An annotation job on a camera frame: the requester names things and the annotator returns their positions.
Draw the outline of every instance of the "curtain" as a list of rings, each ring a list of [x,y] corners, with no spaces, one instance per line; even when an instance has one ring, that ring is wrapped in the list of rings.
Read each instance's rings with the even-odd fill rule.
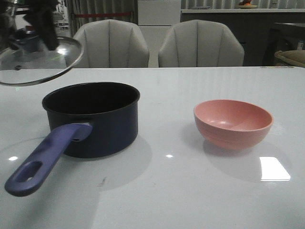
[[[137,0],[66,0],[70,34],[74,36],[83,25],[92,21],[116,19],[137,23]],[[77,18],[77,14],[109,14],[132,12],[131,16]]]

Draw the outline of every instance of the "handle hole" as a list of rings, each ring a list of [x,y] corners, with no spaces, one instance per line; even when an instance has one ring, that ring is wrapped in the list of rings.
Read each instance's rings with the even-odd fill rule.
[[[29,162],[27,164],[25,164],[21,171],[19,171],[17,177],[16,177],[16,181],[17,182],[26,182],[31,180],[35,174],[37,173],[37,171],[39,170],[39,168],[42,166],[42,162],[41,161],[32,161]]]

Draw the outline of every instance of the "glass lid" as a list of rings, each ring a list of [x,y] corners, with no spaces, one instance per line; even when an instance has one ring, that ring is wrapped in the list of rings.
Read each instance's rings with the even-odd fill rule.
[[[16,50],[0,52],[0,84],[29,86],[53,80],[68,72],[83,54],[82,45],[75,39],[58,37],[59,46],[49,51],[40,38],[22,39]]]

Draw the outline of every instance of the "cabinet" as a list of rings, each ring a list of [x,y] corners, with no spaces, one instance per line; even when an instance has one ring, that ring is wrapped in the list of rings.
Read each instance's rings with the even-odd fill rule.
[[[261,66],[272,25],[275,22],[304,23],[305,10],[182,10],[181,21],[194,19],[227,25],[244,47],[244,66]]]

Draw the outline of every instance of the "glossy tabletop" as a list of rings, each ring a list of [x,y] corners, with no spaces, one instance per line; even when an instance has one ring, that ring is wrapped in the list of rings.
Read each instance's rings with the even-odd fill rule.
[[[50,131],[43,97],[100,81],[140,91],[134,143],[102,158],[63,155],[37,192],[8,194],[5,181]],[[242,151],[213,146],[193,116],[212,99],[268,110],[269,134]],[[0,86],[0,228],[302,229],[304,139],[303,68],[73,69],[40,85]]]

